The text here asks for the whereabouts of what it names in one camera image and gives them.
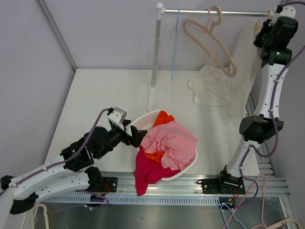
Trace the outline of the orange t shirt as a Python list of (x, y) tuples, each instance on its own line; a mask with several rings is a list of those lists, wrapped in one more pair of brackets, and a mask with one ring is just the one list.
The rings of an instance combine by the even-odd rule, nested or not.
[[(155, 128), (159, 125), (164, 125), (172, 121), (175, 121), (172, 115), (168, 115), (165, 111), (160, 111), (152, 127)], [(160, 146), (160, 141), (155, 140), (152, 134), (148, 134), (144, 137), (141, 147), (146, 158), (157, 163), (161, 163), (161, 159), (165, 152), (163, 147)]]

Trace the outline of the magenta t shirt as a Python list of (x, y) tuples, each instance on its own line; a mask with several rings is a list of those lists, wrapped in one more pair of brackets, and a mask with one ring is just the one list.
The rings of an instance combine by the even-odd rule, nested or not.
[(137, 196), (144, 195), (149, 184), (156, 184), (162, 178), (172, 177), (179, 172), (179, 170), (163, 168), (160, 163), (147, 158), (140, 150), (136, 156), (135, 171), (133, 172)]

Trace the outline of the cream white t shirt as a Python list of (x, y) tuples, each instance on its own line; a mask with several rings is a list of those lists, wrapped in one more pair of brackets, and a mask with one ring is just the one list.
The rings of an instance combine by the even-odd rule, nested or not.
[(248, 96), (252, 90), (260, 64), (260, 49), (254, 45), (256, 35), (262, 29), (260, 21), (245, 25), (233, 52), (236, 75), (228, 77), (214, 67), (205, 65), (198, 76), (189, 80), (194, 93), (193, 102), (202, 106), (223, 106), (236, 118), (243, 118)]

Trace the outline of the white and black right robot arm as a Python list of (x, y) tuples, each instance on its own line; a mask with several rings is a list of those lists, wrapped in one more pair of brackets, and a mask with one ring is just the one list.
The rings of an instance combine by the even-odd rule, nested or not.
[(279, 139), (284, 122), (279, 120), (279, 99), (292, 51), (288, 44), (298, 29), (298, 21), (279, 16), (275, 22), (267, 19), (256, 35), (254, 45), (261, 49), (262, 87), (256, 110), (245, 117), (239, 127), (241, 141), (231, 161), (220, 172), (217, 190), (221, 194), (245, 193), (243, 169), (250, 152), (271, 137)]

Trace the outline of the pink t shirt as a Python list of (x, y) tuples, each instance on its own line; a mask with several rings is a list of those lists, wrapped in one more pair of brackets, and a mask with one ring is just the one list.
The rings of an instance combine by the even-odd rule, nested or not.
[(163, 152), (163, 168), (183, 171), (196, 156), (198, 139), (192, 132), (175, 121), (154, 127), (142, 140), (141, 147), (147, 154)]

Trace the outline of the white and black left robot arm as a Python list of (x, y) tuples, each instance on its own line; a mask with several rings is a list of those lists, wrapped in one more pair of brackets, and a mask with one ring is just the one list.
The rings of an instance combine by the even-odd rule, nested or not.
[(45, 199), (72, 191), (101, 191), (104, 184), (100, 170), (94, 161), (111, 152), (119, 143), (137, 148), (146, 130), (131, 126), (126, 128), (111, 125), (111, 129), (94, 125), (77, 142), (72, 143), (52, 161), (19, 177), (3, 176), (0, 185), (4, 193), (12, 191), (9, 213), (21, 214)]

